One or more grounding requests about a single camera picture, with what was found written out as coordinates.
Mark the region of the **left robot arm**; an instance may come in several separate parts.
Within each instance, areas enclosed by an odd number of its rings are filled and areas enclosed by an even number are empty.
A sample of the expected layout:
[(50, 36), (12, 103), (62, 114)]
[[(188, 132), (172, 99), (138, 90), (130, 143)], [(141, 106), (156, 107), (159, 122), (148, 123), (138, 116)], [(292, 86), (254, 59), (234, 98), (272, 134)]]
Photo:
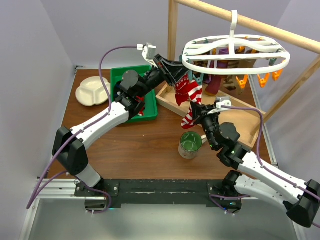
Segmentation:
[(143, 109), (142, 98), (163, 82), (174, 86), (179, 83), (188, 69), (179, 61), (171, 61), (157, 54), (155, 65), (141, 76), (127, 70), (119, 84), (118, 96), (109, 108), (72, 129), (63, 126), (56, 132), (53, 157), (67, 170), (86, 184), (86, 191), (99, 196), (104, 190), (102, 177), (89, 164), (87, 149), (101, 136), (120, 124), (131, 120)]

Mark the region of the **white round clip hanger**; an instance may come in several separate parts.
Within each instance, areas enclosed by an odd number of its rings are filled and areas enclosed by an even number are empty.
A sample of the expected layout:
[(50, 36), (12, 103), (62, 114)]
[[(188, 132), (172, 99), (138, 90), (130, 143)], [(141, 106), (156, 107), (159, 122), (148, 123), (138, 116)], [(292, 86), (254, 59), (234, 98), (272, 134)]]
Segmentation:
[[(231, 25), (228, 35), (202, 37), (186, 43), (181, 61), (192, 71), (208, 75), (258, 75), (277, 72), (290, 62), (291, 55), (276, 40), (259, 35), (235, 34), (238, 11), (231, 11)], [(257, 68), (209, 68), (194, 64), (197, 61), (241, 61), (282, 59), (274, 65)]]

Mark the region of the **red white striped sock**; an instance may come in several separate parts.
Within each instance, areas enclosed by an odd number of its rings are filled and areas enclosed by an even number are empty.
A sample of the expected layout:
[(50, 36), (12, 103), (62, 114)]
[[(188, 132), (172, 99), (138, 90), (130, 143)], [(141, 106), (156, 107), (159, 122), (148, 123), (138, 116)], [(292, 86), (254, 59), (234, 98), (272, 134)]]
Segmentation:
[[(195, 81), (190, 82), (188, 85), (188, 96), (191, 102), (201, 103), (202, 102), (202, 85), (198, 85)], [(194, 125), (190, 125), (192, 120), (192, 108), (189, 105), (186, 116), (181, 121), (181, 127), (185, 130), (192, 128)]]

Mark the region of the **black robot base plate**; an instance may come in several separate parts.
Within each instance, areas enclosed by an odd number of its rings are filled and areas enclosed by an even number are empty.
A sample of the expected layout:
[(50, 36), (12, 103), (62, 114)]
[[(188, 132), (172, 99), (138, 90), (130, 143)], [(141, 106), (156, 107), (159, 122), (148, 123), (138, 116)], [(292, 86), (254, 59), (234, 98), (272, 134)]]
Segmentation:
[(238, 197), (234, 189), (214, 179), (104, 179), (96, 187), (111, 196), (111, 208), (123, 205), (205, 205), (215, 207), (210, 196), (226, 209), (242, 206), (239, 200), (232, 203), (225, 197)]

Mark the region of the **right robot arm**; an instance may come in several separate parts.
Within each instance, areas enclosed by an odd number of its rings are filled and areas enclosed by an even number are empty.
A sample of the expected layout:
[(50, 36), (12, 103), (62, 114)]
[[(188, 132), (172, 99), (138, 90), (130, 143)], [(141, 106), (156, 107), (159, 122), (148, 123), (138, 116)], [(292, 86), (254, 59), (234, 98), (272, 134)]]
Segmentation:
[(213, 105), (191, 102), (192, 122), (201, 125), (211, 150), (233, 170), (224, 179), (223, 192), (239, 194), (279, 204), (296, 224), (310, 228), (320, 209), (320, 184), (311, 179), (291, 176), (261, 159), (239, 142), (240, 134), (231, 122), (219, 123), (223, 111), (233, 109), (230, 100), (216, 100)]

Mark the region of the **red white patterned sock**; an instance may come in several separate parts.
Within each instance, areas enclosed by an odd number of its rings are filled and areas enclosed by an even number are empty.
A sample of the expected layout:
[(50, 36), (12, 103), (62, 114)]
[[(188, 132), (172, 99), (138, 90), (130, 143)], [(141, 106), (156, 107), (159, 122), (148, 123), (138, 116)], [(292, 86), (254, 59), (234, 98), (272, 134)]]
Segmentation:
[(181, 80), (174, 86), (175, 89), (175, 101), (178, 106), (182, 103), (186, 102), (189, 99), (188, 95), (188, 86), (190, 84), (190, 80), (188, 74), (185, 74)]

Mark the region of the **red santa sock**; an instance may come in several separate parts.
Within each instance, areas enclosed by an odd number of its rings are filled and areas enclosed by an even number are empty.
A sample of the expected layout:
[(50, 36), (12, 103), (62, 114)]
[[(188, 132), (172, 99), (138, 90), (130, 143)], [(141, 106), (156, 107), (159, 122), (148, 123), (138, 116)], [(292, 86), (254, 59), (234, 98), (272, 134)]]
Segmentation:
[(144, 110), (145, 110), (145, 102), (144, 102), (144, 101), (140, 101), (140, 102), (138, 103), (137, 110), (138, 110), (137, 115), (138, 115), (139, 117), (144, 116)]

